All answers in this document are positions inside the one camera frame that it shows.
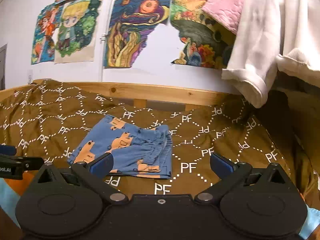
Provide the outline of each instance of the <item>blue fabric with print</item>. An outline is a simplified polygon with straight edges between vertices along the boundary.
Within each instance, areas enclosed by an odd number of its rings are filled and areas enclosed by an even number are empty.
[[[148,130],[106,115],[74,150],[68,163],[88,163],[105,153],[111,153],[113,158],[111,174],[171,177],[172,139],[167,125]]]

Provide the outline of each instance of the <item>pink cloth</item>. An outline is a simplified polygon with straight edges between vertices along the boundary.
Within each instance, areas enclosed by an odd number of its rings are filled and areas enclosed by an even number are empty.
[[[207,0],[202,10],[229,31],[237,34],[245,0]]]

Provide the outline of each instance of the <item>white blanket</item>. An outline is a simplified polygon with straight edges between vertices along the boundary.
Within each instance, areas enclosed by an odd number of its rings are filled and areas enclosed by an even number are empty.
[[[245,0],[222,78],[259,108],[277,70],[320,87],[320,0]]]

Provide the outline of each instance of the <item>door frame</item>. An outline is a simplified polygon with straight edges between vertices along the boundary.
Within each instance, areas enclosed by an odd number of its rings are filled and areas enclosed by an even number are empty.
[[[7,52],[7,45],[8,45],[8,44],[5,44],[4,46],[2,46],[2,47],[0,48],[0,53],[5,50],[5,53],[4,53],[4,69],[3,69],[4,89],[5,89],[5,60],[6,60],[6,57],[7,57],[7,53],[6,53],[6,52]]]

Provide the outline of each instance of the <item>brown bedsheet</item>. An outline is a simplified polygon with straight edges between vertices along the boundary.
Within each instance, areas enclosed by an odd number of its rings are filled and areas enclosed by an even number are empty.
[[[67,157],[105,114],[111,114],[141,128],[167,124],[172,133],[171,179],[105,178],[106,183],[129,197],[135,193],[194,196],[219,181],[210,169],[213,151],[253,167],[265,168],[270,162],[278,162],[307,197],[316,192],[313,169],[310,162],[304,161],[307,158],[295,143],[292,131],[284,129],[286,118],[279,115],[282,108],[277,108],[277,119],[282,123],[278,120],[275,124],[275,119],[270,118],[274,106],[267,105],[255,112],[243,97],[230,95],[222,105],[162,112],[116,105],[111,98],[81,90],[71,83],[47,80],[17,91],[1,102],[0,143],[16,146],[19,156],[40,156],[59,168],[68,167]],[[262,123],[269,126],[270,133]],[[275,143],[270,134],[275,135],[278,142]],[[318,202],[317,194],[312,193],[310,203]]]

